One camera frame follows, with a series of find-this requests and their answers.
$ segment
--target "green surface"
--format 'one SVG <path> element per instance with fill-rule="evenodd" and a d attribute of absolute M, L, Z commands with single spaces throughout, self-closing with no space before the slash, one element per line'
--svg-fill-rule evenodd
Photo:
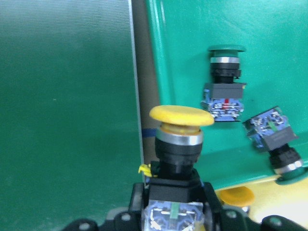
<path fill-rule="evenodd" d="M 238 44 L 247 83 L 242 120 L 276 105 L 299 140 L 289 143 L 308 164 L 308 1 L 147 0 L 161 104 L 200 108 L 209 73 L 209 46 Z M 216 189 L 274 174 L 241 123 L 203 128 L 197 169 Z"/>
<path fill-rule="evenodd" d="M 0 230 L 102 224 L 141 159 L 128 0 L 0 2 Z"/>

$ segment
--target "bolt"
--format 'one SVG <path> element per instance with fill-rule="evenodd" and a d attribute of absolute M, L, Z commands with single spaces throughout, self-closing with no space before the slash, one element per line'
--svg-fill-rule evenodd
<path fill-rule="evenodd" d="M 121 219 L 123 221 L 129 221 L 130 220 L 130 214 L 128 214 L 128 213 L 122 214 Z"/>
<path fill-rule="evenodd" d="M 227 215 L 229 218 L 236 218 L 236 217 L 237 217 L 236 212 L 233 211 L 233 210 L 228 210 L 228 211 L 226 212 L 226 215 Z"/>
<path fill-rule="evenodd" d="M 270 220 L 270 223 L 272 223 L 273 225 L 276 225 L 276 226 L 281 226 L 282 225 L 282 222 L 281 222 L 281 220 L 279 218 L 272 217 L 269 220 Z"/>
<path fill-rule="evenodd" d="M 82 223 L 79 225 L 79 230 L 81 231 L 86 231 L 90 228 L 90 224 L 89 223 Z"/>

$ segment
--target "silver metal ring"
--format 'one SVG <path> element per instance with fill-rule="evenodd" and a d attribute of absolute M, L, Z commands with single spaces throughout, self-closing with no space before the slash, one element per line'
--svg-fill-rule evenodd
<path fill-rule="evenodd" d="M 238 57 L 212 57 L 211 63 L 239 64 L 240 58 Z"/>
<path fill-rule="evenodd" d="M 289 165 L 281 167 L 281 168 L 276 168 L 274 170 L 275 170 L 276 174 L 283 174 L 283 173 L 291 172 L 291 171 L 298 169 L 302 166 L 303 166 L 303 160 L 297 160 L 292 164 L 289 164 Z"/>
<path fill-rule="evenodd" d="M 202 131 L 198 135 L 177 135 L 164 132 L 161 128 L 158 128 L 156 137 L 163 142 L 182 146 L 193 146 L 203 143 Z"/>

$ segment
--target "yellow push button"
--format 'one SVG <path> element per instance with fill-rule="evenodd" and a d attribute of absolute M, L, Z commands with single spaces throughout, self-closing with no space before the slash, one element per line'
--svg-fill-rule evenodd
<path fill-rule="evenodd" d="M 209 112 L 202 109 L 177 106 L 160 105 L 152 108 L 150 117 L 167 124 L 181 126 L 208 126 L 214 123 L 214 119 Z"/>
<path fill-rule="evenodd" d="M 222 190 L 219 197 L 224 203 L 237 207 L 250 206 L 255 201 L 254 193 L 245 186 Z"/>

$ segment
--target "yellow clip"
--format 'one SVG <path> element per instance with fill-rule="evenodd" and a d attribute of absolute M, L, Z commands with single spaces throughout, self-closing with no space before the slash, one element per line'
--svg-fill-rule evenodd
<path fill-rule="evenodd" d="M 152 173 L 151 173 L 151 164 L 149 165 L 145 165 L 142 164 L 140 165 L 139 169 L 138 169 L 138 173 L 143 172 L 145 176 L 147 177 L 152 177 Z"/>

